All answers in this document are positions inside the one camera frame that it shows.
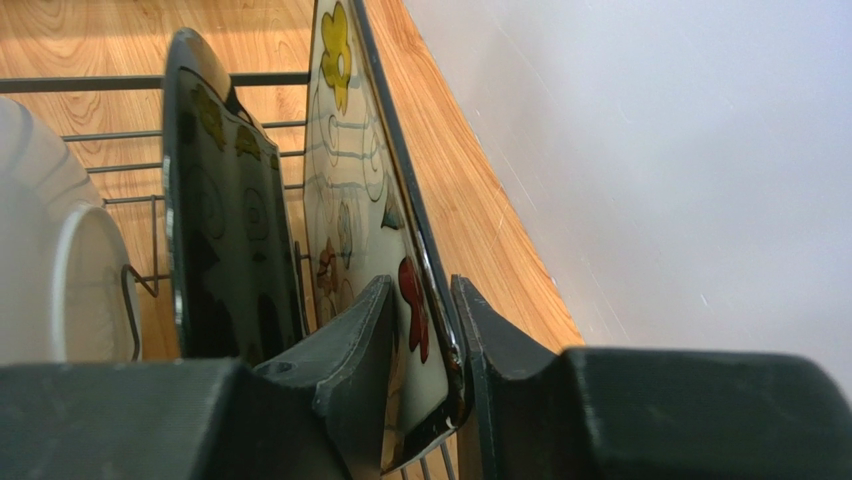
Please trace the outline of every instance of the wire dish rack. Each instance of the wire dish rack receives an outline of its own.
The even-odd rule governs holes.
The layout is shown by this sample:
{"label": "wire dish rack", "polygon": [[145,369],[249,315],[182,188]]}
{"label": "wire dish rack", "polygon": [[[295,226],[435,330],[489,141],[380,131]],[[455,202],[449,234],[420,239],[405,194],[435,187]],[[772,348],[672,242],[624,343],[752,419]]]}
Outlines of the wire dish rack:
{"label": "wire dish rack", "polygon": [[[297,85],[307,85],[310,75],[308,72],[279,72],[279,73],[237,73],[231,75],[231,80],[234,87],[281,87],[281,86],[297,86]],[[163,82],[163,76],[161,75],[133,75],[133,76],[109,76],[109,77],[54,77],[54,78],[15,78],[15,79],[0,79],[0,95],[9,95],[9,94],[33,94],[33,93],[68,93],[68,92],[104,92],[104,91],[117,91],[117,90],[160,90]],[[303,120],[295,120],[295,121],[275,121],[263,123],[262,126],[265,130],[271,129],[279,129],[279,128],[299,128],[304,127],[306,125],[306,121]],[[161,137],[161,130],[140,130],[140,131],[126,131],[126,132],[108,132],[108,133],[92,133],[92,134],[82,134],[82,135],[63,135],[61,138],[66,143],[80,143],[80,142],[95,142],[95,141],[105,141],[105,140],[127,140],[127,139],[139,139],[139,138],[156,138]],[[288,159],[288,161],[297,161],[302,162],[302,166],[304,164],[304,155],[305,151],[302,150],[289,150],[289,151],[281,151],[279,153],[279,157],[282,159]],[[90,167],[86,168],[86,171],[90,176],[94,175],[108,175],[111,173],[118,172],[132,172],[132,171],[141,171],[141,170],[149,170],[149,169],[162,169],[163,164],[160,162],[151,162],[151,163],[138,163],[138,164],[129,164],[129,165],[110,165],[110,166],[99,166],[99,167]],[[285,183],[283,185],[285,191],[291,190],[301,190],[304,188],[304,183]],[[132,277],[135,279],[136,283],[143,287],[144,291],[147,292],[148,295],[151,295],[154,298],[159,297],[160,295],[160,287],[161,280],[169,279],[168,273],[160,272],[159,262],[157,259],[160,255],[160,242],[159,242],[159,232],[161,232],[163,226],[160,225],[162,220],[159,220],[160,212],[164,211],[161,202],[165,200],[165,196],[162,193],[147,195],[147,196],[135,196],[135,197],[113,197],[113,198],[104,198],[103,205],[104,208],[107,209],[113,216],[116,214],[116,209],[124,208],[128,205],[148,205],[148,215],[150,216],[150,228],[151,228],[151,265],[147,268],[139,268],[139,266],[134,266],[131,264],[124,265],[122,268],[122,291],[124,294],[124,302],[128,312],[128,318],[130,319],[131,324],[131,333],[133,335],[134,341],[134,350],[133,350],[133,359],[141,360],[140,352],[142,347],[142,335],[141,332],[137,329],[137,325],[139,324],[138,320],[134,318],[134,310],[132,308],[130,289],[135,289],[135,285],[129,285],[127,280],[126,273],[130,273]],[[291,222],[294,218],[302,218],[302,216],[289,215]],[[299,242],[296,242],[296,254],[298,255],[300,261],[298,263],[298,274],[300,280],[304,278],[302,275],[302,264],[304,261],[310,260],[310,255],[301,253]],[[143,272],[151,272],[148,275],[142,275],[140,271]],[[305,301],[304,305],[312,305],[312,302]],[[433,461],[433,468],[430,470],[429,461],[427,458],[432,457],[433,455],[437,455],[438,451],[440,452],[440,463],[442,463],[442,468],[436,469],[435,464],[437,462]],[[446,442],[442,442],[438,448],[433,452],[427,453],[427,455],[423,456],[419,460],[419,468],[417,466],[409,464],[409,466],[404,467],[397,472],[385,477],[385,478],[402,478],[404,480],[408,480],[411,477],[414,478],[423,478],[424,480],[431,480],[433,478],[446,478],[448,480],[455,480],[455,469],[453,466],[452,457],[450,455],[449,447]]]}

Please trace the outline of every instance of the black plate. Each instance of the black plate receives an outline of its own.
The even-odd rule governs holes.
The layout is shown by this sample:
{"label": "black plate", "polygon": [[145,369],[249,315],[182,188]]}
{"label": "black plate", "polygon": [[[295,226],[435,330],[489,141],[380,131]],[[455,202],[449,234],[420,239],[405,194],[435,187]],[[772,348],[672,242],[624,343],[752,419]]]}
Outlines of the black plate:
{"label": "black plate", "polygon": [[163,184],[184,357],[272,358],[303,335],[278,147],[190,29],[163,83]]}

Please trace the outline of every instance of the white plate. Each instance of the white plate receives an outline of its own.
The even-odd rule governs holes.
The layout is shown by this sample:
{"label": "white plate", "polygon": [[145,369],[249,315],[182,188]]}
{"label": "white plate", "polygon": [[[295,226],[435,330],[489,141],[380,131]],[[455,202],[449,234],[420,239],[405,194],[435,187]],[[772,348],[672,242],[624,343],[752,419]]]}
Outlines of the white plate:
{"label": "white plate", "polygon": [[127,249],[101,205],[62,139],[0,98],[0,364],[132,359]]}

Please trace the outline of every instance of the wooden countertop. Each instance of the wooden countertop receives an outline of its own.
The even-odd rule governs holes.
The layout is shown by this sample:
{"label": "wooden countertop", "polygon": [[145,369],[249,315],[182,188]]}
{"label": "wooden countertop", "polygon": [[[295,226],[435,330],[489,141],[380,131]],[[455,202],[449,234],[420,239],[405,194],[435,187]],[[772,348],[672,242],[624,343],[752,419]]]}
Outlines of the wooden countertop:
{"label": "wooden countertop", "polygon": [[[310,0],[42,0],[0,4],[0,77],[161,74],[172,33],[198,30],[231,72],[307,70]],[[467,121],[443,81],[402,0],[371,0],[368,10],[385,73],[448,274],[471,278],[494,308],[551,350],[582,343]],[[257,87],[239,95],[259,120],[305,117],[304,87]],[[22,94],[21,102],[57,133],[160,128],[159,91]],[[303,129],[270,131],[282,150],[303,146]],[[160,160],[158,138],[78,143],[86,166]],[[286,182],[302,180],[301,158],[282,162]],[[162,193],[159,170],[95,178],[104,197]],[[288,208],[300,218],[300,192]],[[152,271],[150,207],[112,206],[143,274]],[[160,228],[157,261],[168,270]],[[297,238],[304,235],[303,229]],[[143,290],[147,359],[178,356],[167,281],[151,299]],[[433,471],[441,465],[432,454]]]}

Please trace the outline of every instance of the painted plate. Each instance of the painted plate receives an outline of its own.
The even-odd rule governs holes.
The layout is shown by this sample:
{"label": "painted plate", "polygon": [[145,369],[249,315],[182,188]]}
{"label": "painted plate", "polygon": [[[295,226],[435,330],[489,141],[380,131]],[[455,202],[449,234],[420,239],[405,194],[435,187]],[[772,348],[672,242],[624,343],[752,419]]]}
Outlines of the painted plate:
{"label": "painted plate", "polygon": [[303,335],[278,147],[190,29],[169,50],[163,182],[185,357],[272,358]]}
{"label": "painted plate", "polygon": [[361,0],[319,0],[305,132],[305,218],[318,324],[376,275],[395,280],[399,357],[383,469],[417,458],[464,416],[464,346]]}

